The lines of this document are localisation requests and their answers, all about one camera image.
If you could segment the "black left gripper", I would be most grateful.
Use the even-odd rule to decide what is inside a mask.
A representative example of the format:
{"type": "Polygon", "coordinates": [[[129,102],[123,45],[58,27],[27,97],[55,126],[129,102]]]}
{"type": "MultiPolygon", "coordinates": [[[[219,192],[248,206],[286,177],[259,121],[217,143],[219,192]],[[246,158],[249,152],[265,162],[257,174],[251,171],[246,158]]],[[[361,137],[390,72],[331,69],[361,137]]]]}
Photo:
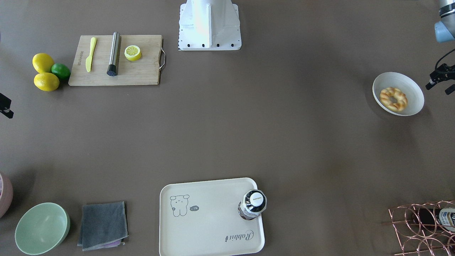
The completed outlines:
{"type": "MultiPolygon", "coordinates": [[[[426,84],[427,90],[432,89],[437,83],[442,81],[454,80],[455,65],[441,64],[430,74],[430,81],[426,84]]],[[[455,92],[455,84],[445,89],[445,94],[450,95],[455,92]]]]}

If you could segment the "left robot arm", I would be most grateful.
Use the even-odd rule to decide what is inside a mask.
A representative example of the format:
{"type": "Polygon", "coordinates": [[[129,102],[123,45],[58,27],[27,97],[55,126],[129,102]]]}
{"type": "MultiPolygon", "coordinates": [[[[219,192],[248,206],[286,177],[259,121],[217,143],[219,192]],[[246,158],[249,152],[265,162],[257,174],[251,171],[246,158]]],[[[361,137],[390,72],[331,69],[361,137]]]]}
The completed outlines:
{"type": "MultiPolygon", "coordinates": [[[[440,0],[439,1],[439,17],[440,21],[434,24],[434,33],[437,42],[453,42],[455,40],[455,1],[440,0]]],[[[436,84],[448,80],[455,79],[455,66],[440,62],[449,54],[453,53],[454,49],[443,55],[437,60],[434,65],[434,71],[430,74],[430,80],[426,84],[427,90],[432,89],[436,84]]]]}

